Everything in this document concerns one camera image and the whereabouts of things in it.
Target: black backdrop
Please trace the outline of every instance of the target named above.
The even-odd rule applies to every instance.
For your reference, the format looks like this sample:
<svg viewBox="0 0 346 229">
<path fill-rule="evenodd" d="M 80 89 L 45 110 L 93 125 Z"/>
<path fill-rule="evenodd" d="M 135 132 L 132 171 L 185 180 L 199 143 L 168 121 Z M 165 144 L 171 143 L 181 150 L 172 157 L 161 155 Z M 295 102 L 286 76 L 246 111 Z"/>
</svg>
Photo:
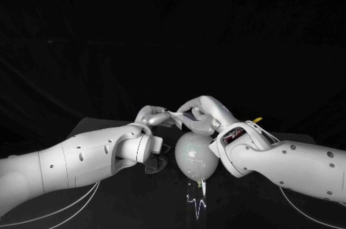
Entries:
<svg viewBox="0 0 346 229">
<path fill-rule="evenodd" d="M 2 143 L 214 96 L 346 148 L 345 0 L 0 0 Z"/>
</svg>

